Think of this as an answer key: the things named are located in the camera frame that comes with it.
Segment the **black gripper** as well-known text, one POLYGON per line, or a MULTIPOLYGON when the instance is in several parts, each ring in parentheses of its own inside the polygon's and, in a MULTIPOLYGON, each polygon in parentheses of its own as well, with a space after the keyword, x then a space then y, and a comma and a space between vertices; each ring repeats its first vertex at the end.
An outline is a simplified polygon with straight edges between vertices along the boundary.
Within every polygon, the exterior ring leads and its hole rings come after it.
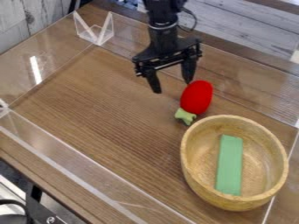
POLYGON ((162 93, 160 81, 156 71, 180 64, 182 77, 190 84, 194 79, 196 63, 202 57, 202 41, 195 37, 178 38, 178 46, 170 52, 158 52, 154 44, 132 58, 135 73, 147 78, 152 91, 162 93))

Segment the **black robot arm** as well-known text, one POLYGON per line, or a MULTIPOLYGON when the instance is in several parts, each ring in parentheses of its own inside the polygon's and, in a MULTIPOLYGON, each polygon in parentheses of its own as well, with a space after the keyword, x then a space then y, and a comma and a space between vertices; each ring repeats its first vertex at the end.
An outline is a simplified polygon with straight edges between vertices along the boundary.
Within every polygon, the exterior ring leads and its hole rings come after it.
POLYGON ((147 79, 156 94, 162 93, 156 72, 167 67, 180 65, 182 77, 190 84, 194 79, 196 63, 202 57, 200 40, 196 37, 180 38, 178 29, 179 16, 188 0, 143 0, 148 16, 148 47, 132 58, 135 74, 147 79))

